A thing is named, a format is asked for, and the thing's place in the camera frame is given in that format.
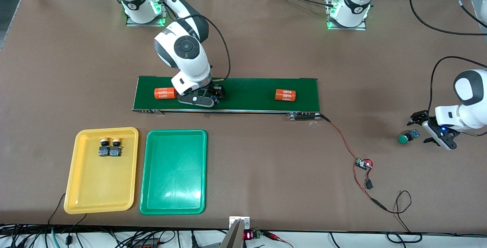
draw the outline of table surface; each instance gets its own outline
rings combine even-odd
[[[411,193],[401,217],[412,231],[487,232],[485,139],[462,135],[451,152],[397,142],[411,129],[409,116],[428,104],[435,62],[453,54],[485,61],[483,37],[430,30],[408,0],[374,0],[367,31],[327,30],[323,8],[297,0],[187,1],[224,34],[232,77],[318,78],[322,112],[359,157],[374,161],[370,194],[392,208],[400,190]],[[414,3],[434,26],[479,31],[456,0]],[[76,134],[132,126],[140,132],[134,205],[89,214],[83,224],[224,228],[229,216],[245,215],[265,229],[403,230],[355,184],[353,158],[326,121],[132,112],[138,75],[176,73],[154,53],[160,30],[125,27],[116,0],[21,1],[0,52],[0,222],[46,223],[66,190]],[[224,75],[226,53],[213,29],[203,45],[213,75]],[[469,68],[476,67],[452,60],[438,68],[433,106],[458,103],[452,82]],[[147,133],[194,128],[208,133],[205,211],[141,215]],[[52,222],[79,219],[59,210]]]

